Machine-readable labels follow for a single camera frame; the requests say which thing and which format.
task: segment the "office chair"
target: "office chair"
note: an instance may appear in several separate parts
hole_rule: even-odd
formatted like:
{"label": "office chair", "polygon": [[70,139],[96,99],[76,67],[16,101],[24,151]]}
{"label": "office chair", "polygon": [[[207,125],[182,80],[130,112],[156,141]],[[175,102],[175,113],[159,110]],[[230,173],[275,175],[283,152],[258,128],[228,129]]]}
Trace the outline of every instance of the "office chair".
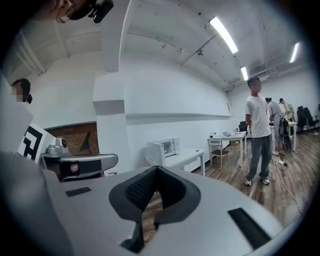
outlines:
{"label": "office chair", "polygon": [[239,124],[239,132],[246,132],[246,135],[248,135],[248,124],[246,121],[242,121]]}
{"label": "office chair", "polygon": [[317,123],[319,123],[319,120],[314,120],[312,118],[312,115],[311,115],[311,113],[310,113],[310,111],[309,111],[309,109],[307,107],[305,107],[303,109],[303,111],[304,111],[306,119],[308,120],[308,125],[310,127],[316,128],[316,125],[317,125]]}
{"label": "office chair", "polygon": [[304,127],[307,125],[307,117],[304,112],[304,107],[303,106],[298,106],[298,110],[296,112],[296,115],[298,117],[298,122],[296,126],[301,128],[301,131],[304,130]]}

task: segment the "ceiling light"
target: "ceiling light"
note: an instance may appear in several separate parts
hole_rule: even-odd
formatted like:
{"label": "ceiling light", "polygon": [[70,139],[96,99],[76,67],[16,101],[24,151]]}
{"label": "ceiling light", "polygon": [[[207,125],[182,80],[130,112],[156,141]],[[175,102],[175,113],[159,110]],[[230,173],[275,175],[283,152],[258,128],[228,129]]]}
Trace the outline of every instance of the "ceiling light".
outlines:
{"label": "ceiling light", "polygon": [[247,69],[246,69],[245,66],[243,66],[243,67],[241,68],[241,72],[242,72],[244,81],[247,81],[247,80],[248,80],[248,73],[247,73]]}
{"label": "ceiling light", "polygon": [[292,53],[292,57],[291,57],[290,63],[292,63],[292,62],[294,62],[296,60],[298,48],[299,48],[299,43],[297,42],[294,45],[294,49],[293,49],[293,53]]}
{"label": "ceiling light", "polygon": [[238,48],[231,38],[229,32],[226,30],[225,26],[221,23],[221,21],[214,17],[213,19],[209,20],[209,23],[215,28],[216,31],[222,36],[223,40],[229,46],[231,52],[234,54],[238,51]]}

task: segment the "white t-shirt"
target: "white t-shirt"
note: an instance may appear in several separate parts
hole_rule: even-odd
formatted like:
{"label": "white t-shirt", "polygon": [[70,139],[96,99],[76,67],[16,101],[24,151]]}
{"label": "white t-shirt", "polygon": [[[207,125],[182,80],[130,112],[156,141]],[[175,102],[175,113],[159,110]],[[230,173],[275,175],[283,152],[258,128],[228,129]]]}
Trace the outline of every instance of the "white t-shirt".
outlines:
{"label": "white t-shirt", "polygon": [[251,115],[251,137],[260,138],[271,134],[267,116],[268,104],[265,98],[249,96],[246,99],[245,113]]}

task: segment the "brick wall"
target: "brick wall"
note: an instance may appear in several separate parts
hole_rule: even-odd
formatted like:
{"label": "brick wall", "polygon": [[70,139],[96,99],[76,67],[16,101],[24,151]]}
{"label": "brick wall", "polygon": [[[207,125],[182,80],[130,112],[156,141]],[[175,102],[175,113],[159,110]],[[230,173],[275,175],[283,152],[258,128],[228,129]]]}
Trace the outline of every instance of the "brick wall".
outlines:
{"label": "brick wall", "polygon": [[69,152],[74,155],[89,154],[89,150],[80,152],[80,147],[84,142],[87,133],[90,132],[89,145],[91,154],[99,154],[96,123],[71,125],[54,129],[46,129],[46,131],[56,138],[65,138]]}

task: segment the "white table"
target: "white table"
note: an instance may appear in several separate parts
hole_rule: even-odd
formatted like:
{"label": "white table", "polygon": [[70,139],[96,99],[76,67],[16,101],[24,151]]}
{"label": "white table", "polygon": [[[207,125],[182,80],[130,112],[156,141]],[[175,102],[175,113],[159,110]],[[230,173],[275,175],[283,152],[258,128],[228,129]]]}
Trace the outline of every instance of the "white table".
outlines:
{"label": "white table", "polygon": [[[290,127],[293,127],[293,151],[296,151],[296,141],[297,141],[297,123],[296,122],[288,122],[288,133],[289,133],[289,138],[291,136],[290,134]],[[276,137],[275,137],[275,126],[270,126],[271,132],[272,132],[272,152],[276,151]]]}
{"label": "white table", "polygon": [[244,138],[244,154],[247,154],[247,135],[246,131],[239,131],[231,133],[231,136],[217,136],[214,138],[208,138],[209,146],[209,156],[210,156],[210,166],[212,167],[212,158],[210,152],[210,143],[211,142],[220,142],[220,141],[240,141],[240,166],[242,167],[242,158],[243,158],[243,138]]}
{"label": "white table", "polygon": [[[165,158],[166,167],[175,167],[178,169],[184,169],[184,167],[192,162],[196,161],[200,157],[200,168],[202,171],[202,175],[205,176],[205,160],[204,160],[205,151],[202,149],[183,149],[180,154],[173,154],[167,156]],[[150,166],[159,166],[161,164],[157,164],[153,162],[150,157],[146,157],[145,161]]]}

